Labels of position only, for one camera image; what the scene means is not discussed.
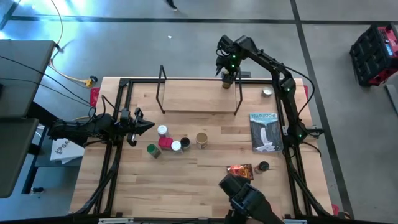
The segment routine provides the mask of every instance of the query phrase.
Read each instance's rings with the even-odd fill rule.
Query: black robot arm
[[[247,58],[252,59],[270,72],[272,87],[275,94],[282,100],[289,122],[287,140],[295,146],[302,143],[307,137],[307,132],[305,125],[299,120],[299,113],[294,100],[296,84],[292,74],[283,64],[265,54],[263,50],[258,49],[252,38],[246,36],[242,36],[234,42],[226,35],[222,36],[218,42],[217,52],[220,52],[216,61],[217,74],[222,68],[228,71],[223,75],[223,82],[233,82],[238,75],[241,61]]]

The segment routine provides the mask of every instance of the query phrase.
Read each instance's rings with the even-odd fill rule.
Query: wooden tabletop
[[[100,95],[114,101],[119,79],[120,77],[104,77]],[[301,108],[307,98],[302,80],[295,81],[295,100],[297,107]],[[277,112],[275,96],[261,96],[264,86],[243,85],[243,102],[234,116],[232,113],[171,111],[162,114],[155,100],[157,84],[135,83],[130,111],[134,111],[137,106],[140,107],[144,119],[154,122],[156,126],[136,138],[136,147],[131,147],[127,142],[123,144],[113,214],[123,212],[125,217],[223,218],[229,209],[229,203],[227,195],[219,188],[218,183],[226,175],[226,166],[247,163],[255,166],[261,161],[267,161],[271,169],[261,175],[254,174],[252,185],[266,196],[278,216],[293,215],[287,168],[282,153],[252,152],[249,114]],[[161,85],[160,100],[163,99],[163,93],[164,85]],[[122,98],[121,107],[124,106],[125,97],[126,93]],[[97,113],[102,113],[102,102],[98,101],[97,106]],[[113,111],[109,108],[107,106],[106,112],[112,114]],[[308,107],[300,117],[307,126],[312,125]],[[148,144],[157,144],[157,127],[161,124],[169,128],[175,140],[187,136],[191,142],[195,142],[196,134],[205,132],[208,135],[208,145],[205,149],[197,149],[192,144],[189,151],[180,155],[162,151],[162,155],[154,159],[146,152],[146,147]],[[317,145],[311,138],[306,141]],[[332,213],[320,155],[307,145],[303,144],[300,148],[308,188],[325,210]],[[86,147],[70,206],[71,212],[81,208],[97,187],[104,152],[103,144]],[[300,208],[304,212],[299,189],[297,194]],[[107,195],[108,188],[104,193],[102,208]]]

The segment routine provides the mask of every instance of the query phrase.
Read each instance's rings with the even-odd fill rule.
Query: gray floor
[[[79,78],[90,75],[96,75],[100,80],[104,76],[153,77],[157,75],[160,64],[165,66],[170,77],[213,77],[215,47],[223,34],[233,39],[240,35],[250,36],[269,55],[303,73],[308,72],[310,59],[355,218],[398,222],[398,208],[394,201],[398,198],[398,175],[393,172],[394,159],[398,156],[395,150],[398,144],[394,141],[398,131],[398,117],[383,88],[364,90],[356,84],[348,55],[351,44],[368,25],[308,24],[314,20],[398,21],[398,14],[394,11],[398,2],[296,0],[299,16],[307,23],[303,25],[303,34],[310,53],[307,61],[303,56],[296,24],[276,24],[275,21],[291,22],[295,19],[289,0],[175,0],[180,12],[172,12],[161,0],[55,2],[62,15],[110,19],[109,22],[74,22],[70,19],[63,23],[60,45],[66,47],[65,52],[55,58],[55,64],[64,73]],[[41,17],[42,21],[21,20],[38,15],[50,16]],[[23,1],[2,30],[2,34],[6,36],[2,38],[57,41],[61,28],[56,15],[56,11],[47,1]],[[133,22],[118,18],[235,21]],[[236,19],[262,21],[242,23]],[[250,61],[243,62],[242,69],[250,71],[253,77],[268,76],[260,66]],[[47,73],[76,94],[89,99],[89,90],[80,88],[50,69]],[[46,78],[42,83],[59,89]],[[393,77],[387,83],[398,86],[398,78]],[[84,116],[88,109],[43,88],[39,88],[35,101],[63,119]],[[314,123],[320,124],[315,101],[310,103],[310,109]],[[331,200],[341,207],[325,138],[320,138],[318,143],[323,152],[322,161]],[[27,158],[25,162],[26,167],[29,166],[29,159],[31,158]],[[38,195],[19,194],[26,172],[27,169],[23,168],[13,195],[0,200],[0,208],[7,211],[0,215],[0,220],[66,214],[78,169],[40,168],[35,185],[48,189],[46,193],[39,195],[40,198]],[[29,206],[31,209],[21,214],[17,206],[27,204],[32,205]]]

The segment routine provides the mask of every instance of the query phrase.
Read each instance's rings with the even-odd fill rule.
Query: white bottle cap
[[[181,150],[181,143],[179,141],[174,141],[172,143],[172,149],[173,149],[173,151]]]
[[[157,132],[158,132],[159,134],[166,134],[166,133],[167,133],[167,127],[164,126],[164,125],[160,125],[160,126],[157,128]]]

